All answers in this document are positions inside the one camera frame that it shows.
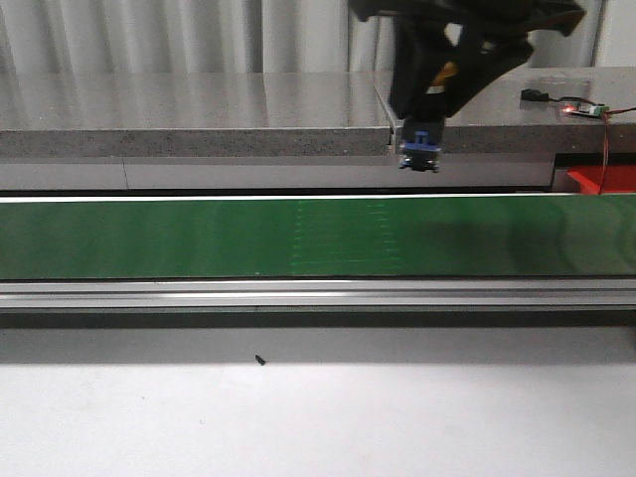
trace red object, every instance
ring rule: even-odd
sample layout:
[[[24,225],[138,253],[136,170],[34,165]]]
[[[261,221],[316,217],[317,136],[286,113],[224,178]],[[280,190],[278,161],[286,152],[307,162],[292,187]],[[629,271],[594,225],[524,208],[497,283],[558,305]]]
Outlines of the red object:
[[[572,167],[567,175],[580,185],[580,193],[597,195],[603,182],[602,166]],[[608,166],[603,193],[636,192],[636,166]]]

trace green conveyor belt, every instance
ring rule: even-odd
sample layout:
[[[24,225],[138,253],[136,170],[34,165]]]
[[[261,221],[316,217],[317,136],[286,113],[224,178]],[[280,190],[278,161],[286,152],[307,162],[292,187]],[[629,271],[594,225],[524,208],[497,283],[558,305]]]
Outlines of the green conveyor belt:
[[[0,279],[636,274],[636,196],[0,204]]]

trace white curtain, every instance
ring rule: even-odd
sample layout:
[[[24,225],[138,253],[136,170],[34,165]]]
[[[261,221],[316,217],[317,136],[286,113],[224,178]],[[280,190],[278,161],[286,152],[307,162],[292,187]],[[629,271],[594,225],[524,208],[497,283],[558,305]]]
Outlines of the white curtain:
[[[392,26],[358,22],[347,0],[0,0],[0,69],[385,70]]]

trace conveyor belt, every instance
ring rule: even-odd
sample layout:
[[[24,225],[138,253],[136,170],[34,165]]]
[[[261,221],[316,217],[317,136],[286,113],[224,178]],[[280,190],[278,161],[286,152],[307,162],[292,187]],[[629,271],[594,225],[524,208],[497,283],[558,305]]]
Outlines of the conveyor belt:
[[[636,275],[634,195],[60,201],[0,204],[0,279]]]

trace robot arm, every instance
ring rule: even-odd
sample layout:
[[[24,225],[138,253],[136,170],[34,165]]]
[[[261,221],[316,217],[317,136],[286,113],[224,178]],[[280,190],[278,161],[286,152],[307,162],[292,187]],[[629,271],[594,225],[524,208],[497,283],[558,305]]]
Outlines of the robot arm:
[[[574,0],[350,0],[358,17],[393,16],[397,55],[390,104],[404,119],[403,167],[437,170],[444,120],[533,53],[528,34],[569,36],[585,12]],[[454,45],[448,24],[462,27]]]

